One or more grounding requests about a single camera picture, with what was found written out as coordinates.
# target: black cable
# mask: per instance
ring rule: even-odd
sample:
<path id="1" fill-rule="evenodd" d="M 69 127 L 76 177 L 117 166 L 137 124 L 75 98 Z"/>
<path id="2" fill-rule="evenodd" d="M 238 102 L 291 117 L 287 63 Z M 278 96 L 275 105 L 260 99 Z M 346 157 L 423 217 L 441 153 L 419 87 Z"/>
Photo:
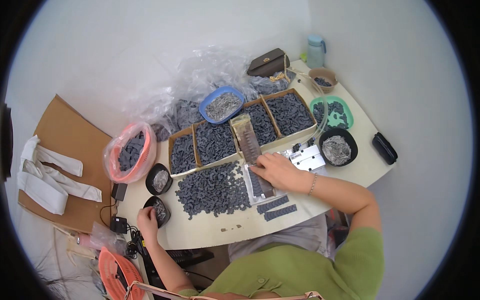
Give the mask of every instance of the black cable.
<path id="1" fill-rule="evenodd" d="M 103 210 L 104 208 L 107 208 L 107 207 L 115 206 L 116 204 L 117 204 L 117 199 L 115 199 L 115 203 L 114 203 L 114 204 L 112 204 L 112 205 L 105 205 L 104 207 L 102 207 L 102 208 L 100 209 L 100 220 L 102 220 L 102 223 L 103 223 L 105 226 L 107 226 L 108 228 L 110 228 L 110 226 L 108 226 L 108 225 L 103 221 L 103 219 L 102 219 L 102 210 Z"/>
<path id="2" fill-rule="evenodd" d="M 201 277 L 203 277 L 203 278 L 207 278 L 208 280 L 210 280 L 210 281 L 214 282 L 214 280 L 213 280 L 213 279 L 211 279 L 211 278 L 208 278 L 208 277 L 207 277 L 207 276 L 205 276 L 205 275 L 198 274 L 198 273 L 195 273 L 195 272 L 192 272 L 192 271 L 187 271 L 187 270 L 184 270 L 184 271 L 185 271 L 185 272 L 187 272 L 187 273 L 192 273 L 192 274 L 195 274 L 195 275 L 201 276 Z"/>
<path id="3" fill-rule="evenodd" d="M 138 228 L 135 226 L 131 226 L 130 224 L 127 223 L 127 231 L 130 231 L 130 237 L 132 240 L 130 240 L 127 243 L 127 251 L 126 255 L 131 258 L 131 259 L 136 259 L 137 258 L 137 252 L 138 252 L 138 247 L 135 241 L 137 238 L 140 236 L 140 231 L 138 231 Z"/>

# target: blue bowl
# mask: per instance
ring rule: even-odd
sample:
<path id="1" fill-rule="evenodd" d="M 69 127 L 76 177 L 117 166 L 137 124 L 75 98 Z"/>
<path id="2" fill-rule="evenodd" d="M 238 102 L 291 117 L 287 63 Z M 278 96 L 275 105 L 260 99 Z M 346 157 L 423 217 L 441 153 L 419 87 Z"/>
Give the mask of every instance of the blue bowl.
<path id="1" fill-rule="evenodd" d="M 213 100 L 215 100 L 215 98 L 217 98 L 218 96 L 220 96 L 221 94 L 223 93 L 233 93 L 235 96 L 237 96 L 238 98 L 240 98 L 241 100 L 241 105 L 239 106 L 239 108 L 237 108 L 234 112 L 232 112 L 228 117 L 226 117 L 225 119 L 221 120 L 221 121 L 214 121 L 212 120 L 211 118 L 207 117 L 207 113 L 205 112 L 205 108 L 207 107 L 207 105 L 209 105 Z M 210 95 L 208 95 L 207 97 L 205 97 L 205 99 L 200 103 L 200 106 L 199 106 L 199 110 L 200 110 L 200 113 L 202 114 L 202 116 L 205 118 L 205 120 L 207 120 L 207 122 L 210 122 L 212 124 L 222 124 L 222 123 L 225 123 L 226 121 L 228 121 L 231 117 L 233 117 L 237 112 L 240 111 L 240 109 L 242 108 L 243 106 L 243 102 L 244 102 L 244 99 L 243 99 L 243 95 L 242 93 L 240 93 L 237 89 L 229 86 L 229 85 L 226 85 L 226 86 L 222 86 L 222 87 L 219 87 L 218 89 L 216 89 L 215 91 L 211 92 Z"/>

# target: blue water bottle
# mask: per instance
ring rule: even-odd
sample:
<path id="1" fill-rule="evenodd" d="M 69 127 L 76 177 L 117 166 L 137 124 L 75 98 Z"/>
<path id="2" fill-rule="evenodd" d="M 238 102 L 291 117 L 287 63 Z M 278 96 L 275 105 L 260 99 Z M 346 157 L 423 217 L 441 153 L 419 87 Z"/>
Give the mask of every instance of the blue water bottle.
<path id="1" fill-rule="evenodd" d="M 322 37 L 308 35 L 307 66 L 310 69 L 323 67 L 325 53 L 327 53 L 327 49 Z"/>

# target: beige bowl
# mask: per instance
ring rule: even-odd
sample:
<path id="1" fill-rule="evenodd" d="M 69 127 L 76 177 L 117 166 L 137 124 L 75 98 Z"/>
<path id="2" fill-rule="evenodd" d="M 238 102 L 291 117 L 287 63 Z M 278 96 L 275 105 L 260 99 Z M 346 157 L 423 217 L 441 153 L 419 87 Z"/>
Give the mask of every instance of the beige bowl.
<path id="1" fill-rule="evenodd" d="M 311 77 L 310 80 L 312 84 L 320 87 L 325 94 L 333 91 L 336 84 L 338 83 L 338 80 L 335 77 L 335 72 L 327 68 L 313 68 L 310 70 L 310 72 L 308 72 L 308 75 Z M 325 81 L 331 84 L 332 86 L 319 85 L 318 83 L 315 82 L 315 78 L 317 77 L 325 79 Z"/>

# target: label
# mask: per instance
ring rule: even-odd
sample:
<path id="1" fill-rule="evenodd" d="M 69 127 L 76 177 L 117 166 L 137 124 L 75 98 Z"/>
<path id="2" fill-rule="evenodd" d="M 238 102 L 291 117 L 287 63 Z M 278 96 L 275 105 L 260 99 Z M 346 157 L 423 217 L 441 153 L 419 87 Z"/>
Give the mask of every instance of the label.
<path id="1" fill-rule="evenodd" d="M 299 156 L 301 156 L 301 153 L 300 153 L 300 152 L 294 153 L 294 154 L 290 155 L 290 160 L 295 159 L 295 158 L 297 158 L 297 157 L 299 157 Z"/>

